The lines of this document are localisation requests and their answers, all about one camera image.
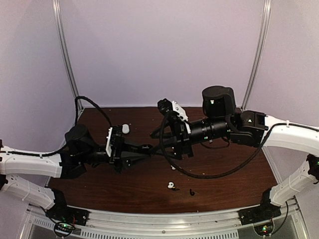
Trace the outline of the black round charging case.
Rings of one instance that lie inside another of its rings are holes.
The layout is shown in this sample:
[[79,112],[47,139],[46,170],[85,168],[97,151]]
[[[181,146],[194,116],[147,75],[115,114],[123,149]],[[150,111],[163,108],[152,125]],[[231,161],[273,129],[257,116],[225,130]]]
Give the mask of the black round charging case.
[[143,153],[149,153],[149,151],[153,148],[151,144],[142,144],[139,146],[139,149]]

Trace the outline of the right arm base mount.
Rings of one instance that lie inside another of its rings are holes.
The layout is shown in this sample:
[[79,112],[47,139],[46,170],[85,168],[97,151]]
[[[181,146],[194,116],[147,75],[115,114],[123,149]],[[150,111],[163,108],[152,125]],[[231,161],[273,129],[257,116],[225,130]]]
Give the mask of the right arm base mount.
[[254,224],[271,218],[279,217],[281,215],[280,207],[263,207],[256,206],[238,211],[241,225]]

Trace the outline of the black earbud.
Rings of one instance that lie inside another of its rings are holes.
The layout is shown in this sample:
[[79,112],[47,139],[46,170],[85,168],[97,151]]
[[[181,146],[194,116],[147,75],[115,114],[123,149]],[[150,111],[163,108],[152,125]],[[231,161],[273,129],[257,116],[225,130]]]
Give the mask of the black earbud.
[[191,196],[194,196],[194,195],[195,195],[195,192],[192,191],[192,189],[189,190],[189,193],[190,193]]

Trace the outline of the white charging case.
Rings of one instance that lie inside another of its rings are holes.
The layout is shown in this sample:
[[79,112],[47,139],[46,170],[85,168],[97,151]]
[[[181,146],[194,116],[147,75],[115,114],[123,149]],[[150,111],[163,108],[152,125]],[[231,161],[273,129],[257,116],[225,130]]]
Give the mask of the white charging case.
[[130,133],[130,126],[128,124],[123,124],[122,125],[122,132],[123,132],[123,134]]

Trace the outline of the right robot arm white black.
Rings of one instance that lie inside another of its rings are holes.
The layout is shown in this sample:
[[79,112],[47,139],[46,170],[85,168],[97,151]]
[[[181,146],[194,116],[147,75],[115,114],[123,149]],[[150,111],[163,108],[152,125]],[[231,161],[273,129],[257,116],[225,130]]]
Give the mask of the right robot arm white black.
[[159,140],[151,154],[162,154],[173,163],[185,154],[192,156],[192,146],[224,138],[227,142],[254,147],[257,152],[273,146],[307,153],[306,160],[282,183],[266,190],[256,208],[259,219],[267,219],[275,208],[319,181],[319,129],[292,123],[256,111],[236,107],[230,87],[211,86],[202,91],[204,119],[190,122],[185,110],[175,101],[158,102],[163,115],[159,128],[151,134]]

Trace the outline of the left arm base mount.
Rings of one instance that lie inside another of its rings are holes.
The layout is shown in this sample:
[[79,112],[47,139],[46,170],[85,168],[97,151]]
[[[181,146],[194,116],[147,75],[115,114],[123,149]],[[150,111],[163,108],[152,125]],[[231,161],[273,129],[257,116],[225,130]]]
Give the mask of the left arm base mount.
[[56,221],[68,222],[79,226],[86,226],[89,212],[84,209],[78,209],[74,207],[57,208],[52,207],[46,210],[46,214],[49,218]]

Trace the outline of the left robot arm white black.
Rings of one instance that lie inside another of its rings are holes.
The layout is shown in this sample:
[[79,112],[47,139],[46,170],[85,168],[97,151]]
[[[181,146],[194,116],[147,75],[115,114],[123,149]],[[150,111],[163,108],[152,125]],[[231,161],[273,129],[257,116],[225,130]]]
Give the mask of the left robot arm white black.
[[19,151],[0,147],[0,191],[36,204],[61,221],[72,216],[63,192],[41,187],[20,177],[42,175],[75,179],[86,172],[86,165],[110,164],[117,172],[151,156],[150,144],[135,144],[124,137],[122,126],[109,128],[104,145],[96,143],[86,126],[72,127],[65,135],[66,144],[54,152]]

